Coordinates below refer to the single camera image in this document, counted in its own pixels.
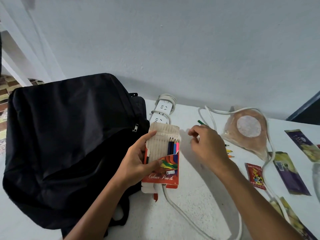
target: zipper pull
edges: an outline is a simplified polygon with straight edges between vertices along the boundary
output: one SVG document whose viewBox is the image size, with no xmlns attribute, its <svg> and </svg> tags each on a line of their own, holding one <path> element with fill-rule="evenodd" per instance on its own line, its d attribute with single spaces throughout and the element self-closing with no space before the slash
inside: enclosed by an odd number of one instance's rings
<svg viewBox="0 0 320 240">
<path fill-rule="evenodd" d="M 138 130 L 138 124 L 136 124 L 136 126 L 134 127 L 134 129 L 132 130 L 132 132 L 137 132 L 137 130 Z"/>
</svg>

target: brown plastic pouch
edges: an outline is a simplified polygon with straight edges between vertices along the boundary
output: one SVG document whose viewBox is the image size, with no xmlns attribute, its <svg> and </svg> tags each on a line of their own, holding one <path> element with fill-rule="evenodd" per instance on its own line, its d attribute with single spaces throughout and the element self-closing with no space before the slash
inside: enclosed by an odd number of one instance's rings
<svg viewBox="0 0 320 240">
<path fill-rule="evenodd" d="M 231 114 L 221 137 L 263 161 L 268 160 L 266 119 L 256 110 L 245 109 Z"/>
</svg>

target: white extension cord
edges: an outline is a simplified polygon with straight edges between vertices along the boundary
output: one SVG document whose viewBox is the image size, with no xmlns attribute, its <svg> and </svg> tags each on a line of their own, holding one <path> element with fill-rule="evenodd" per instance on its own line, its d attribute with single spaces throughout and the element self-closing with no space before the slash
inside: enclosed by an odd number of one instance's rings
<svg viewBox="0 0 320 240">
<path fill-rule="evenodd" d="M 172 114 L 175 110 L 175 105 L 176 105 L 176 99 L 171 96 L 170 94 L 162 94 L 159 96 L 158 100 L 157 100 L 157 103 L 159 102 L 159 100 L 165 100 L 165 101 L 169 101 L 171 104 L 172 104 L 172 110 L 170 112 L 170 114 Z M 234 114 L 234 113 L 237 113 L 239 111 L 242 111 L 242 110 L 245 110 L 245 109 L 255 109 L 257 110 L 259 113 L 261 113 L 265 120 L 266 120 L 266 127 L 267 127 L 267 138 L 268 138 L 268 141 L 269 141 L 269 144 L 271 146 L 271 149 L 272 149 L 272 157 L 269 161 L 266 161 L 265 164 L 262 166 L 262 177 L 264 179 L 264 183 L 265 183 L 265 186 L 266 186 L 266 190 L 267 192 L 272 195 L 275 200 L 278 202 L 279 206 L 280 206 L 280 209 L 282 211 L 282 214 L 284 215 L 285 219 L 287 222 L 290 223 L 290 219 L 289 219 L 289 216 L 287 214 L 287 211 L 284 207 L 284 205 L 282 204 L 282 202 L 280 201 L 280 199 L 278 198 L 278 196 L 272 191 L 272 189 L 270 188 L 270 186 L 268 186 L 267 182 L 266 182 L 266 178 L 265 178 L 265 175 L 264 175 L 264 172 L 265 172 L 265 169 L 266 169 L 266 166 L 274 160 L 275 158 L 275 148 L 274 148 L 274 145 L 272 144 L 272 141 L 271 141 L 271 138 L 270 138 L 270 134 L 269 134 L 269 122 L 268 122 L 268 119 L 265 117 L 265 115 L 259 110 L 259 109 L 256 109 L 256 108 L 242 108 L 242 109 L 239 109 L 239 110 L 236 110 L 236 111 L 233 111 L 233 112 L 225 112 L 225 111 L 217 111 L 217 110 L 213 110 L 213 109 L 210 109 L 208 108 L 207 106 L 205 106 L 206 110 L 208 111 L 209 113 L 209 116 L 212 120 L 212 123 L 213 123 L 213 126 L 214 126 L 214 130 L 217 130 L 217 125 L 216 125 L 216 122 L 210 112 L 210 110 L 214 113 L 217 113 L 217 114 L 221 114 L 221 115 L 230 115 L 230 114 Z M 164 113 L 162 111 L 157 111 L 157 110 L 153 110 L 151 113 L 162 113 L 164 114 L 168 120 L 169 120 L 169 124 L 171 124 L 171 118 L 170 118 L 170 115 L 168 115 L 167 113 Z M 202 231 L 196 224 L 193 223 L 193 221 L 174 203 L 172 202 L 172 200 L 170 199 L 169 195 L 168 195 L 168 192 L 167 192 L 167 189 L 166 189 L 166 185 L 163 184 L 162 185 L 162 190 L 163 190 L 163 194 L 166 198 L 166 200 L 168 201 L 168 203 L 190 224 L 190 226 L 192 226 L 201 236 L 203 236 L 205 239 L 208 239 L 208 240 L 214 240 L 212 237 L 210 237 L 208 234 L 206 234 L 204 231 Z M 239 213 L 239 232 L 238 232 L 238 235 L 237 237 L 235 238 L 235 240 L 240 240 L 242 236 L 242 218 L 241 218 L 241 215 Z"/>
</svg>

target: person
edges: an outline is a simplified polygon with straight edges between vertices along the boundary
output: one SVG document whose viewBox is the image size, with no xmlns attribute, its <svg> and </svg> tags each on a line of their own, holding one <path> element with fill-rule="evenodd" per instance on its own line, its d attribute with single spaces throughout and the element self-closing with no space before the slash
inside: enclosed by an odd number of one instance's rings
<svg viewBox="0 0 320 240">
<path fill-rule="evenodd" d="M 128 149 L 115 175 L 65 240 L 103 239 L 124 191 L 160 167 L 160 160 L 142 164 L 145 143 L 155 134 L 156 131 L 143 135 Z M 188 134 L 192 136 L 192 150 L 224 184 L 254 240 L 303 239 L 229 159 L 224 141 L 215 130 L 206 125 L 195 125 Z"/>
</svg>

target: person's left hand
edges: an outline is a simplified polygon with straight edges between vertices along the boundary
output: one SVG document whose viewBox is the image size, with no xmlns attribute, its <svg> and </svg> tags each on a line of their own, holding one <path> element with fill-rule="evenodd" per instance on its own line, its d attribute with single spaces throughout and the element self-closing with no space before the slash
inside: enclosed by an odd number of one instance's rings
<svg viewBox="0 0 320 240">
<path fill-rule="evenodd" d="M 117 172 L 113 176 L 114 180 L 120 182 L 125 189 L 137 184 L 144 176 L 156 170 L 162 164 L 161 160 L 155 160 L 148 164 L 143 164 L 143 154 L 146 150 L 146 141 L 157 133 L 156 130 L 140 137 L 129 147 Z"/>
</svg>

